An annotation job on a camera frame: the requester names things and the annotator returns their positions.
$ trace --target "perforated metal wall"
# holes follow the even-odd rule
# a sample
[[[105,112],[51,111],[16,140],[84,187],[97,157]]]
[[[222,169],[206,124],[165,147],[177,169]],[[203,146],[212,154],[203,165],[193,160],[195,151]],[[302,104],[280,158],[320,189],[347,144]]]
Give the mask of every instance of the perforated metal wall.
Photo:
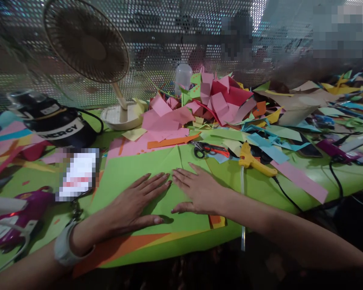
[[[110,85],[85,79],[55,55],[43,29],[44,3],[43,0],[0,0],[0,23],[38,61],[36,71],[52,76],[73,101],[63,97],[46,80],[34,76],[32,81],[25,66],[0,46],[0,110],[5,110],[8,104],[5,92],[24,87],[47,93],[69,106],[95,108],[116,103]],[[246,86],[276,79],[290,87],[308,79],[363,67],[363,37],[355,39],[351,33],[363,30],[363,17],[341,21],[338,19],[341,11],[334,8],[362,5],[360,11],[343,14],[363,15],[362,0],[89,0],[89,3],[112,21],[127,43],[131,66],[119,86],[128,100],[153,97],[155,88],[148,78],[163,90],[172,91],[175,68],[180,63],[188,63],[194,71],[204,64],[208,71],[217,71],[219,76],[233,72],[235,79]],[[322,42],[323,35],[333,41]],[[338,50],[352,53],[338,55]]]

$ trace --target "water bottle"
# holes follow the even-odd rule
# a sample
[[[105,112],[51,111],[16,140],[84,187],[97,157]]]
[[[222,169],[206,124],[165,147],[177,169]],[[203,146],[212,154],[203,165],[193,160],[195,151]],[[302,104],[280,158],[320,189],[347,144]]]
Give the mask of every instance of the water bottle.
[[[179,64],[176,68],[175,94],[181,95],[179,85],[186,90],[190,89],[192,77],[192,68],[188,64]]]

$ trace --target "green table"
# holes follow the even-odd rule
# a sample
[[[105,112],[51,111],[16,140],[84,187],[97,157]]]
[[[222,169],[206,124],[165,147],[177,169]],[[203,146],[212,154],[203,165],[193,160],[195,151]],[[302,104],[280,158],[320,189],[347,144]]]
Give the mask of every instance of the green table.
[[[95,112],[98,115],[100,114],[100,111],[97,110],[92,112]],[[100,129],[100,124],[97,120],[88,116],[84,117],[96,131]],[[97,138],[93,147],[108,147],[110,141],[120,135],[121,132],[115,132],[108,129],[104,132],[104,134]],[[284,153],[288,154],[290,162],[294,166],[304,170],[311,179],[328,190],[329,195],[327,197],[327,202],[338,198],[338,186],[328,168],[329,157],[327,155],[324,154],[325,158],[321,159],[302,158],[296,152],[286,149],[284,149]],[[105,161],[106,159],[103,158],[101,168],[105,166]],[[216,178],[219,183],[240,192],[240,167],[236,161],[227,161],[223,164],[218,164],[215,159],[209,158],[207,163],[213,174],[217,176]],[[343,185],[345,196],[351,195],[363,189],[363,166],[335,164],[334,171]],[[294,206],[284,197],[273,179],[267,178],[257,170],[249,169],[245,170],[245,172],[246,194],[249,197],[288,212],[296,212]],[[287,194],[303,210],[320,205],[314,198],[305,193],[303,190],[295,187],[291,181],[282,175],[279,175],[278,179]],[[23,186],[22,183],[25,181],[29,181],[29,183]],[[14,197],[20,193],[37,190],[45,185],[49,185],[57,191],[59,185],[59,173],[42,172],[30,168],[19,168],[15,172],[12,180],[3,188],[0,196]],[[91,196],[80,199],[80,204],[84,209],[85,216],[88,216],[86,209],[89,208],[91,199]],[[68,203],[62,203],[50,208],[44,216],[43,230],[38,234],[36,239],[32,241],[30,252],[36,251],[56,238],[70,220],[70,214],[71,209]],[[160,260],[191,251],[205,250],[235,239],[239,237],[240,234],[241,226],[232,221],[228,221],[228,225],[226,227],[140,249],[104,265],[104,267]],[[6,255],[2,255],[0,252],[0,265],[10,259],[16,251],[17,249]]]

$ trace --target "hand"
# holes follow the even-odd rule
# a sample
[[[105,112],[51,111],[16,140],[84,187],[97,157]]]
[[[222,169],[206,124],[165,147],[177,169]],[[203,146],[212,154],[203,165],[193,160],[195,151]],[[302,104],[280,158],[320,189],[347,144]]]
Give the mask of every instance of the hand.
[[[150,173],[133,182],[108,206],[74,228],[70,247],[73,253],[81,255],[107,238],[164,222],[158,215],[141,216],[144,208],[172,183],[170,180],[164,183],[169,174],[159,173],[151,179],[149,176]]]
[[[192,202],[179,203],[171,213],[194,212],[199,214],[220,214],[226,197],[233,192],[215,181],[201,167],[188,163],[196,174],[178,168],[173,171],[174,183]]]

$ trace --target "electric fan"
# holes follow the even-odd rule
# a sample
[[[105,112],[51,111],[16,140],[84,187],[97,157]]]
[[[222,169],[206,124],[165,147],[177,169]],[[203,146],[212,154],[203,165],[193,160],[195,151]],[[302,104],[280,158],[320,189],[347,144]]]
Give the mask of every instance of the electric fan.
[[[98,9],[82,0],[49,0],[43,13],[48,40],[62,60],[88,79],[109,83],[119,106],[105,109],[101,118],[114,130],[141,124],[135,102],[126,102],[117,84],[129,69],[126,44],[117,28]]]

